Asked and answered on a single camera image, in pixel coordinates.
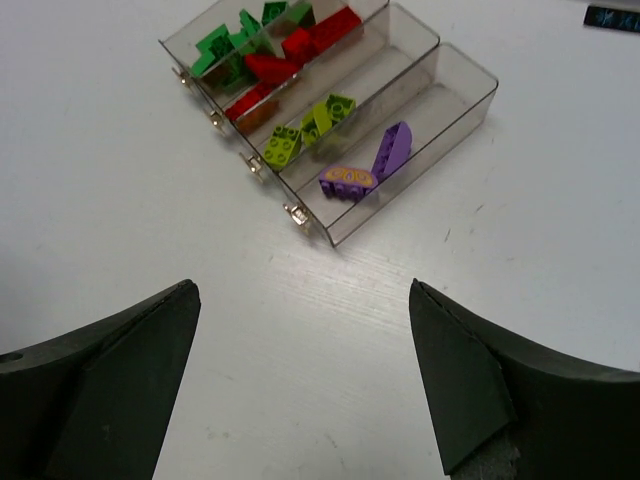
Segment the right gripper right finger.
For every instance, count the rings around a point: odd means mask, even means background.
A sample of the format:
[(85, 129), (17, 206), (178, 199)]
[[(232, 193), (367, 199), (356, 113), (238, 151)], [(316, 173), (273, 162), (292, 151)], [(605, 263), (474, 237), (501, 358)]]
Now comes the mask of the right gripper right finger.
[(637, 372), (545, 347), (421, 281), (409, 313), (448, 477), (638, 477)]

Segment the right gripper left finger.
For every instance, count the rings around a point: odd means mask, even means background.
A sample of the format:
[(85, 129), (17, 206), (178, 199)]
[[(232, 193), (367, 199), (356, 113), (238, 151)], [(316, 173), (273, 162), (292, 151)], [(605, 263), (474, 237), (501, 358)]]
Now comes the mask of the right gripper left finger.
[(200, 310), (197, 285), (183, 280), (2, 354), (2, 478), (152, 478)]

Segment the lilac purple brick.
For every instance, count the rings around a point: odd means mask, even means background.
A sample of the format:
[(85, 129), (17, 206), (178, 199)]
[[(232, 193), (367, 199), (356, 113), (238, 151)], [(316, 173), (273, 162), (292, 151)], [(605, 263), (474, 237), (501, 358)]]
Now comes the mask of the lilac purple brick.
[(339, 165), (323, 170), (318, 182), (326, 197), (353, 202), (359, 202), (378, 186), (370, 171)]

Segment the lime small brick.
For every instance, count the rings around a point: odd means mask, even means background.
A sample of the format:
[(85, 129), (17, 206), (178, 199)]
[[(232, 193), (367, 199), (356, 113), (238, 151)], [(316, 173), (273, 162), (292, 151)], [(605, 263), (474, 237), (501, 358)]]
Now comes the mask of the lime small brick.
[(263, 151), (266, 163), (280, 171), (300, 152), (301, 130), (294, 127), (276, 126)]

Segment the lime yellow brick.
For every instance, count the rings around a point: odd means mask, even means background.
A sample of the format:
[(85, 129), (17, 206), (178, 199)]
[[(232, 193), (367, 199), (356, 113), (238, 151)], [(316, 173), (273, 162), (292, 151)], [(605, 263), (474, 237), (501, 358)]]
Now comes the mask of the lime yellow brick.
[(324, 102), (320, 102), (303, 117), (301, 121), (302, 140), (306, 147), (312, 146), (320, 137), (333, 126), (328, 109)]

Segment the green long brick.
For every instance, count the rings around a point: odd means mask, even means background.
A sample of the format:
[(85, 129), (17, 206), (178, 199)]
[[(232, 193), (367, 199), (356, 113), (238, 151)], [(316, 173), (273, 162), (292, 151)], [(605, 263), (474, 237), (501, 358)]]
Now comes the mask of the green long brick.
[(251, 38), (260, 31), (261, 24), (246, 10), (239, 13), (240, 30), (229, 36), (232, 45), (242, 54), (247, 55), (255, 51)]

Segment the red small brick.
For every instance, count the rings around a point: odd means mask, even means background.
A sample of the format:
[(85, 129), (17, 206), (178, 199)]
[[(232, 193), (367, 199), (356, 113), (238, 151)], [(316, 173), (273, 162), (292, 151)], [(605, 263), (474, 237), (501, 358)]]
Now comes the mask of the red small brick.
[(298, 65), (304, 65), (317, 56), (310, 32), (297, 28), (281, 42), (285, 58)]

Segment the green 2x2 brick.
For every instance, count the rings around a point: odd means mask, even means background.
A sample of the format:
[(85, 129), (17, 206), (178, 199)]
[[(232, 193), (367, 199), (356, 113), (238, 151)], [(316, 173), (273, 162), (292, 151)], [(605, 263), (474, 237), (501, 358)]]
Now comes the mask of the green 2x2 brick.
[(288, 8), (287, 1), (267, 1), (263, 4), (261, 23), (267, 26), (276, 20)]

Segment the small lime piece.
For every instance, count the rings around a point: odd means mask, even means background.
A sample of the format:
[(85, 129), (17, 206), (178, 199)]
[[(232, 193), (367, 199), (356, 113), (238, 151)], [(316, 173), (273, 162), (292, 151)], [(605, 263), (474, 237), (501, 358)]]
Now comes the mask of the small lime piece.
[(334, 93), (329, 94), (325, 102), (327, 114), (333, 124), (341, 122), (356, 105), (355, 99)]

